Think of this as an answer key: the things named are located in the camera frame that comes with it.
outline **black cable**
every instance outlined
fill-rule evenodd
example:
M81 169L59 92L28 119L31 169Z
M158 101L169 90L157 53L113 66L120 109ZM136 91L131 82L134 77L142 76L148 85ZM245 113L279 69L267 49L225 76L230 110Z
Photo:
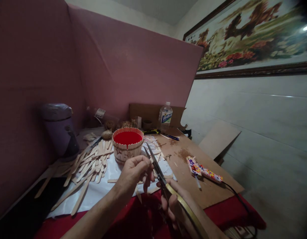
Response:
M241 204L243 205L243 207L246 209L247 213L248 213L248 216L250 216L250 211L248 209L248 207L246 206L246 204L242 201L242 199L239 197L239 195L237 194L237 192L227 183L223 182L225 185L227 185L231 190L232 192L234 193L235 196L237 196L238 200L241 202ZM250 231L252 237L250 239L253 239L253 238L256 238L257 237L257 228L255 226L254 227L254 234Z

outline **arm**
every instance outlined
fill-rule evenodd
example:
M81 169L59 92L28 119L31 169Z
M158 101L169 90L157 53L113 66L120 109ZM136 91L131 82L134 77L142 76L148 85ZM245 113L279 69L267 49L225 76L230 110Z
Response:
M139 180L144 191L154 182L153 166L145 156L128 159L114 187L62 238L102 238L118 213L129 202Z
M191 197L190 193L183 189L175 180L166 179L167 183L186 201L188 206L191 208L193 213L197 216L206 233L210 239L215 238L226 238L227 236L208 218L202 208L195 202ZM193 239L200 238L194 229L190 219L186 215L185 211L182 209L180 203L177 200L177 195L171 195L169 201L166 200L164 195L161 196L161 204L164 211L166 211L168 217L172 221L174 229L177 229L178 225L176 220L181 222L182 225L186 228L187 232Z

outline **red liquid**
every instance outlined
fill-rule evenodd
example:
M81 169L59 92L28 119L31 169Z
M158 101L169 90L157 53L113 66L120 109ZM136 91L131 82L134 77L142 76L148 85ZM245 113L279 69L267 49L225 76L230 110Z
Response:
M131 131L119 133L118 135L114 137L114 141L116 143L125 144L127 145L127 148L129 144L135 144L135 143L140 142L141 140L142 140L142 137L140 134L137 134Z

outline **blue pen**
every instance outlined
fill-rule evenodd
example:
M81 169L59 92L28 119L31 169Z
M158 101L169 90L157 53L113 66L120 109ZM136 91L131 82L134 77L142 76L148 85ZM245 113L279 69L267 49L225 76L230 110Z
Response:
M172 135L168 135L168 134L165 134L165 133L162 133L164 136L167 136L167 137L169 137L169 138L172 138L172 139L174 139L174 140L177 140L177 141L179 141L179 138L177 138L177 137L175 137L175 136L172 136Z

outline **purple thermos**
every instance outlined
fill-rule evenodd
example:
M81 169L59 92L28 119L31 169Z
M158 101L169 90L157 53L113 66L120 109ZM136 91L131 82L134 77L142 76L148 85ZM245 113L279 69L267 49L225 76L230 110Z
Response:
M71 107L62 103L44 104L41 114L58 156L62 161L74 160L79 145L71 120Z

